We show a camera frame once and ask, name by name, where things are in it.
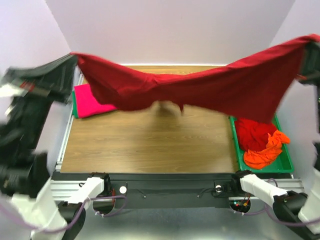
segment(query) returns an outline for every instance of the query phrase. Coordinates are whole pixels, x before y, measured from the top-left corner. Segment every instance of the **orange cloth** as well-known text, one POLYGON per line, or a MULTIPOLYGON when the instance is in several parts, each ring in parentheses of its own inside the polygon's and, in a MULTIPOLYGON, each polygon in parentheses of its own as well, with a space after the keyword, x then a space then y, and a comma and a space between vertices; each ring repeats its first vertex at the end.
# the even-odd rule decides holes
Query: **orange cloth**
POLYGON ((266 149, 262 151, 248 150, 243 155, 245 164, 253 169, 262 169, 272 164, 282 153, 282 144, 289 144, 290 139, 281 131, 276 130, 271 136, 268 133, 266 149))

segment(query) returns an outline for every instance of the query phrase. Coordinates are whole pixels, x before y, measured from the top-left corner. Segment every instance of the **folded cloth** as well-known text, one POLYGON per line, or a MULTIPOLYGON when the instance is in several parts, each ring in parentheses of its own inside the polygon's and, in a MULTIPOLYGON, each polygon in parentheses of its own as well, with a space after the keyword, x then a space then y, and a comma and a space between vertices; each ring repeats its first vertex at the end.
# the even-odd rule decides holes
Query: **folded cloth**
POLYGON ((262 169, 272 164, 279 154, 282 153, 282 144, 289 144, 290 139, 279 130, 276 130, 273 135, 268 133, 268 143, 262 151, 248 150, 243 155, 245 164, 253 169, 262 169))
POLYGON ((187 75, 144 73, 101 57, 72 52, 100 104, 122 111, 171 101, 257 122, 270 123, 300 71, 305 46, 320 42, 310 34, 270 47, 227 66, 187 75))
POLYGON ((97 114, 117 110, 112 104, 102 105, 92 95, 89 84, 77 85, 72 93, 73 115, 75 118, 87 118, 97 114))
POLYGON ((239 147, 243 151, 262 151, 266 148, 269 135, 277 130, 272 123, 261 123, 239 118, 234 122, 239 147))

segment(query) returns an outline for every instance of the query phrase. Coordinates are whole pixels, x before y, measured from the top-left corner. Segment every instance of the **white wall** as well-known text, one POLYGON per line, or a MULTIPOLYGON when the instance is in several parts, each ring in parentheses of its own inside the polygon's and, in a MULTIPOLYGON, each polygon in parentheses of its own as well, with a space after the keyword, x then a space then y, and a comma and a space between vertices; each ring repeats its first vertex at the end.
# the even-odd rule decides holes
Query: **white wall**
MULTIPOLYGON (((311 33, 320 34, 320 1, 296 0, 271 45, 311 33)), ((316 91, 313 86, 295 82, 287 91, 279 109, 282 130, 290 137, 288 145, 295 166, 307 190, 313 181, 313 164, 316 157, 313 141, 319 140, 316 91)))
POLYGON ((267 48, 294 0, 46 0, 73 51, 120 64, 228 64, 267 48))
MULTIPOLYGON (((0 72, 9 66, 35 67, 70 52, 70 48, 44 0, 0 1, 0 72)), ((0 120, 10 104, 0 99, 0 120)), ((57 160, 56 145, 66 121, 67 107, 53 105, 41 135, 38 149, 49 151, 48 167, 57 160)), ((12 224, 0 214, 1 239, 29 240, 30 231, 12 224)))

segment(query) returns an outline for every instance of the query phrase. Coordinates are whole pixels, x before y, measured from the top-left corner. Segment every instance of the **pink cloth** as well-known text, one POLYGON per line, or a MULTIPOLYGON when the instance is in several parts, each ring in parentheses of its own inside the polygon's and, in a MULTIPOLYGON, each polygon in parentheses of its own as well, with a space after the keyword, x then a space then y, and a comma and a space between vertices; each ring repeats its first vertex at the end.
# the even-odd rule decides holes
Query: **pink cloth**
POLYGON ((89 84, 75 86, 74 94, 77 114, 80 119, 117 110, 112 104, 101 105, 98 103, 92 95, 89 84))

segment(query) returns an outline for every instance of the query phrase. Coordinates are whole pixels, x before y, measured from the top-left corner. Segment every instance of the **wooden table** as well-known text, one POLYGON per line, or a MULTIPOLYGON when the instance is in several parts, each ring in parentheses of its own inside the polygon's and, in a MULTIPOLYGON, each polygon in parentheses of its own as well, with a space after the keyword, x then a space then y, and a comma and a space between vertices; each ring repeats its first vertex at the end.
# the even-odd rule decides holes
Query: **wooden table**
MULTIPOLYGON (((139 66, 149 73, 187 74, 212 67, 139 66)), ((227 116, 170 102, 150 109, 74 119, 63 173, 227 173, 237 170, 227 116)))

